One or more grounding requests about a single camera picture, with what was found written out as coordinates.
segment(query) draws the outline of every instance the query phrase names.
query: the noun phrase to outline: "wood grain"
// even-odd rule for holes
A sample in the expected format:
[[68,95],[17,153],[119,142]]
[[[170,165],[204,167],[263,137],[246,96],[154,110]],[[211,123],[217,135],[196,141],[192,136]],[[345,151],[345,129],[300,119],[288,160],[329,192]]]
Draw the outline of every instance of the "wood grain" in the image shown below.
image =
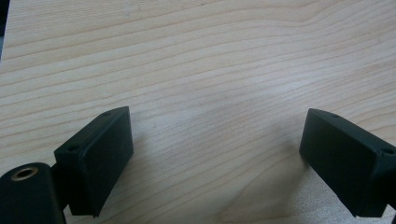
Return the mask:
[[0,173],[128,105],[135,154],[101,216],[68,223],[354,218],[304,166],[310,107],[396,144],[393,0],[11,1]]

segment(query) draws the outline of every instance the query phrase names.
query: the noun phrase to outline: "light wood surface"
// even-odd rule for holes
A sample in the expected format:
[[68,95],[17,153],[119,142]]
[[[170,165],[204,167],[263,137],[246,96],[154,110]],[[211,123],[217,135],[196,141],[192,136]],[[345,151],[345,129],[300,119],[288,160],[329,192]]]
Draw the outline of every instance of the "light wood surface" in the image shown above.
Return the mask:
[[396,145],[394,0],[12,0],[0,175],[100,113],[135,154],[101,216],[68,223],[390,223],[354,218],[298,148],[310,107]]

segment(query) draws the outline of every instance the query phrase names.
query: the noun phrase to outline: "wooden table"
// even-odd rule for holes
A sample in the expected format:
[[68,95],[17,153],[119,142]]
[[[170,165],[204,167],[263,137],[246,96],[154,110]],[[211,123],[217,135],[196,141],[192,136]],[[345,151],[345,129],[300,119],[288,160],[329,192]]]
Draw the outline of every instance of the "wooden table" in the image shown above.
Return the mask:
[[354,218],[298,153],[310,107],[396,145],[393,0],[11,1],[3,53],[1,175],[131,109],[101,216],[68,223],[393,218]]

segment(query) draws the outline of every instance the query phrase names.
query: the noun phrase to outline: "black plastic part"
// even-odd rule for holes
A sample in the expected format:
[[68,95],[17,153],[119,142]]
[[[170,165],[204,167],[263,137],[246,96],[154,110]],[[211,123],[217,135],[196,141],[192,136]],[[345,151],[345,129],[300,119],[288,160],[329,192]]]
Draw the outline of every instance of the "black plastic part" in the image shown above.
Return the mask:
[[354,217],[395,207],[396,147],[348,120],[309,109],[300,154]]
[[9,0],[0,0],[0,36],[4,36],[4,32],[6,30],[8,6]]
[[134,153],[129,107],[107,111],[55,150],[57,163],[30,163],[0,178],[0,223],[64,224],[99,216]]
[[1,177],[0,223],[65,223],[47,164],[25,164]]
[[99,216],[133,153],[128,107],[98,116],[55,150],[53,170],[73,215]]

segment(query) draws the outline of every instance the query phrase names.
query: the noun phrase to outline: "hole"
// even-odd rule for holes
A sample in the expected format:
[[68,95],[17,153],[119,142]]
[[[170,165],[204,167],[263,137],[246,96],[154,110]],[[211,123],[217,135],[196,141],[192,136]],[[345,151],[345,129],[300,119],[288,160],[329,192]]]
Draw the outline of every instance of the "hole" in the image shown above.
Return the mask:
[[381,150],[389,155],[395,154],[395,151],[390,148],[381,148]]
[[26,167],[23,168],[21,170],[19,170],[17,173],[15,173],[11,179],[13,181],[21,181],[27,178],[30,178],[32,176],[34,176],[35,174],[37,174],[38,169],[36,167]]
[[67,150],[72,152],[72,151],[77,151],[78,149],[79,149],[79,147],[77,147],[77,146],[71,146]]

